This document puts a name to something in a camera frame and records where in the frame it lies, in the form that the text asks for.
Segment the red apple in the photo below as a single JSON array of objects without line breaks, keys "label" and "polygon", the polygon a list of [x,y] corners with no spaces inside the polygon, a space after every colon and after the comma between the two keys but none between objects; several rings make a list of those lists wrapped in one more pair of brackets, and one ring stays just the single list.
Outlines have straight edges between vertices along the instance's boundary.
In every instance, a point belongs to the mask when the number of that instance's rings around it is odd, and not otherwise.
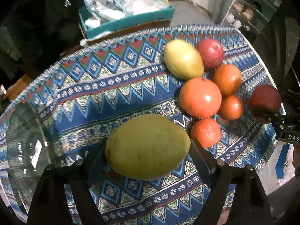
[{"label": "red apple", "polygon": [[248,105],[252,115],[262,124],[269,124],[268,117],[263,113],[279,113],[281,107],[280,92],[269,84],[257,86],[248,99]]},{"label": "red apple", "polygon": [[217,69],[225,59],[222,45],[214,39],[199,41],[195,49],[199,52],[206,71]]}]

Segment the small tangerine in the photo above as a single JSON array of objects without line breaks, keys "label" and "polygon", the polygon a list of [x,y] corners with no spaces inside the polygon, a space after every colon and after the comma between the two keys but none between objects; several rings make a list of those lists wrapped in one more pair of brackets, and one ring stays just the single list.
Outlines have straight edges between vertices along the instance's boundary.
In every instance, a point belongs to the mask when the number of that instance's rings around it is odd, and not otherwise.
[{"label": "small tangerine", "polygon": [[229,95],[222,100],[219,113],[222,118],[227,120],[238,119],[244,111],[244,104],[237,95]]}]

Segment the small mandarin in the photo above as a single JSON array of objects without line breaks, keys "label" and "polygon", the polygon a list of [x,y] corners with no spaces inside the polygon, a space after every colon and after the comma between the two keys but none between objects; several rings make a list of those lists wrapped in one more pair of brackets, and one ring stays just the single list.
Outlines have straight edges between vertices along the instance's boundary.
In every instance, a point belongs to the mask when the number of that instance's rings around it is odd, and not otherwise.
[{"label": "small mandarin", "polygon": [[219,124],[211,118],[199,120],[191,129],[191,137],[197,139],[203,148],[210,148],[221,139]]}]

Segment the large orange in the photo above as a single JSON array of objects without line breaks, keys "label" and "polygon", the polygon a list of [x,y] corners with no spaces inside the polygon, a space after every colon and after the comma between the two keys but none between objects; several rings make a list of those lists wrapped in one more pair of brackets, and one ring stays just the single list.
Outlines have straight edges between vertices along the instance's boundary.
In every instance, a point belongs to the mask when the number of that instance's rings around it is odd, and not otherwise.
[{"label": "large orange", "polygon": [[222,94],[213,81],[206,78],[193,78],[182,86],[179,101],[189,115],[196,118],[209,118],[219,111]]}]

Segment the yellow-green mango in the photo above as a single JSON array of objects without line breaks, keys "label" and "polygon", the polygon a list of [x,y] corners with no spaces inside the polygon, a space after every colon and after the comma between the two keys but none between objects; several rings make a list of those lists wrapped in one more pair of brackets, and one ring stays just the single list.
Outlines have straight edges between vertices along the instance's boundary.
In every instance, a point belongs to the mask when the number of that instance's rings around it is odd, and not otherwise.
[{"label": "yellow-green mango", "polygon": [[164,178],[188,155],[187,132],[157,114],[136,116],[120,125],[107,139],[107,163],[116,173],[131,179]]},{"label": "yellow-green mango", "polygon": [[204,75],[204,65],[199,52],[184,40],[176,39],[165,45],[164,61],[168,70],[184,81]]}]

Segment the dark glass bowl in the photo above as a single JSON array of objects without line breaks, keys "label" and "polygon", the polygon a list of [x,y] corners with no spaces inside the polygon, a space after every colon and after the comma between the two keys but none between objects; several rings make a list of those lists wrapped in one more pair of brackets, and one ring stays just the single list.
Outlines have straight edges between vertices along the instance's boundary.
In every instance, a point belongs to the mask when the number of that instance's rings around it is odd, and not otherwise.
[{"label": "dark glass bowl", "polygon": [[27,214],[45,167],[51,163],[38,114],[28,103],[16,105],[6,133],[8,177],[20,210]]}]

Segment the blue patterned tablecloth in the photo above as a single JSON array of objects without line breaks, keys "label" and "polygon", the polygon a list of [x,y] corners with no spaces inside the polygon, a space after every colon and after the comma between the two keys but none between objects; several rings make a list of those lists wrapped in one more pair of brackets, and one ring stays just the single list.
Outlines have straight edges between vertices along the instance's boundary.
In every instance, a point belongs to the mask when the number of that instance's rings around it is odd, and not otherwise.
[{"label": "blue patterned tablecloth", "polygon": [[247,102],[276,87],[237,29],[179,25],[139,31],[80,49],[31,82],[1,115],[1,186],[18,224],[216,224],[237,209],[246,184],[251,224],[272,217],[258,178],[277,144],[272,125],[248,105],[235,120],[219,113],[213,73],[187,54],[220,42],[224,67],[239,71]]}]

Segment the metal shoe rack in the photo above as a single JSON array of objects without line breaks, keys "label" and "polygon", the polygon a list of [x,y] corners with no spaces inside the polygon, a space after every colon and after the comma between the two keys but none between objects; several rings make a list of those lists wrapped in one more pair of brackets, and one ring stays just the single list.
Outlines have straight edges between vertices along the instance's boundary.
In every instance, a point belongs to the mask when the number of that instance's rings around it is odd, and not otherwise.
[{"label": "metal shoe rack", "polygon": [[220,25],[238,29],[249,42],[259,36],[282,0],[232,0]]}]

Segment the teal plastic crate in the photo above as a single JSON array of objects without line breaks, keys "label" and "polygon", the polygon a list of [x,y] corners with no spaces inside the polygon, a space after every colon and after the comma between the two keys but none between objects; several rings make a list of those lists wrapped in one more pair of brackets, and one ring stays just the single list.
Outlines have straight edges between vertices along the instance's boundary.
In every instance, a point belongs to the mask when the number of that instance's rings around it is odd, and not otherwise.
[{"label": "teal plastic crate", "polygon": [[94,17],[86,8],[86,6],[83,6],[79,9],[79,16],[81,20],[81,28],[90,39],[105,31],[118,31],[126,27],[132,27],[137,24],[143,24],[156,20],[172,20],[174,10],[175,8],[170,4],[170,7],[160,11],[133,15],[114,21],[103,21]]}]

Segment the large cardboard box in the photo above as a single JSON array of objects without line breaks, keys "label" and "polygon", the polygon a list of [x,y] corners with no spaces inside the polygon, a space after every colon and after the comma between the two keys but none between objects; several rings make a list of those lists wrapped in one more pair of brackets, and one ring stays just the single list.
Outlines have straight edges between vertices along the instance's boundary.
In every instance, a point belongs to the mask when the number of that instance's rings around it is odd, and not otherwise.
[{"label": "large cardboard box", "polygon": [[132,27],[126,27],[118,31],[105,31],[90,39],[87,37],[87,35],[85,34],[81,26],[79,26],[79,28],[81,29],[81,33],[83,35],[83,39],[80,40],[79,45],[81,47],[88,47],[90,45],[93,45],[94,43],[99,43],[101,41],[116,38],[116,37],[122,37],[127,34],[137,33],[139,31],[144,31],[144,30],[156,29],[157,27],[168,27],[170,26],[171,22],[172,22],[171,19],[150,21],[143,24],[137,24]]}]

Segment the clear plastic bag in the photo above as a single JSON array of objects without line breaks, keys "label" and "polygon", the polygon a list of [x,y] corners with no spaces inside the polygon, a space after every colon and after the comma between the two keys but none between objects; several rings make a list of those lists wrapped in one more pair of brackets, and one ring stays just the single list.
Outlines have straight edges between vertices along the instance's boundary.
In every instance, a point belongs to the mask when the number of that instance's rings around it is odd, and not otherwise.
[{"label": "clear plastic bag", "polygon": [[126,0],[123,12],[126,16],[156,12],[170,7],[168,0]]}]

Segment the black hanging coat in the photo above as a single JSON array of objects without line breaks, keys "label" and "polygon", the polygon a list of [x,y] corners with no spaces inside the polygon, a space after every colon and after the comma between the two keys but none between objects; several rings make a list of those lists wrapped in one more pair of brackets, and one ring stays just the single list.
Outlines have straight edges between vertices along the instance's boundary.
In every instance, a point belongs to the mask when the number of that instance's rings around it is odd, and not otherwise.
[{"label": "black hanging coat", "polygon": [[83,5],[83,0],[1,0],[1,24],[21,56],[13,67],[34,79],[78,46]]}]

